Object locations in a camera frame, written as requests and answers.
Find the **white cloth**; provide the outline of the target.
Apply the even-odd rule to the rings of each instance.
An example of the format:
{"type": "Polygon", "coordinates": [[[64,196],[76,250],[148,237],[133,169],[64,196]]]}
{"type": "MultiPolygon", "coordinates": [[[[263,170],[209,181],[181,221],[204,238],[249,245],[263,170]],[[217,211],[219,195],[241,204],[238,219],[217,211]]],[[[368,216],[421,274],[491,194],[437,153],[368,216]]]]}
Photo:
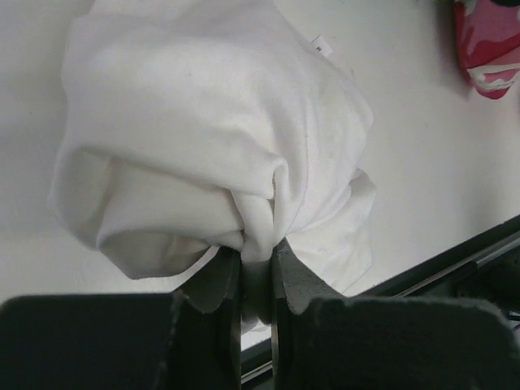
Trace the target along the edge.
{"type": "Polygon", "coordinates": [[[338,292],[371,265],[371,109],[271,1],[97,1],[70,27],[58,221],[132,279],[219,247],[267,319],[272,250],[338,292]]]}

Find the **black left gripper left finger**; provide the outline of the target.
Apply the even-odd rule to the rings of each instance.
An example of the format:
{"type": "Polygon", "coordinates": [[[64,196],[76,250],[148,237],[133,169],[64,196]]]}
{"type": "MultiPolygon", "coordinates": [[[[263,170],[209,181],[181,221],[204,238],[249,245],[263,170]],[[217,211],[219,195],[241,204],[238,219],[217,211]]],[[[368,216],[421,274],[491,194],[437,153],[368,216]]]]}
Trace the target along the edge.
{"type": "Polygon", "coordinates": [[[169,293],[12,298],[4,389],[238,389],[241,261],[220,249],[169,293]]]}

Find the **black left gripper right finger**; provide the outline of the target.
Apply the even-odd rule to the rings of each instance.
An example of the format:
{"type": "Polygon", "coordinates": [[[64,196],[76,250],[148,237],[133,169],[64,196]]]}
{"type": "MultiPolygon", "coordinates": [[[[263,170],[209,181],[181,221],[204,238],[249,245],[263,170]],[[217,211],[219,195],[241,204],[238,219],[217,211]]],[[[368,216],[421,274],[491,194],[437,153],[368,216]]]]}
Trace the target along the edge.
{"type": "Polygon", "coordinates": [[[271,257],[277,389],[516,389],[519,345],[475,299],[345,297],[295,255],[271,257]]]}

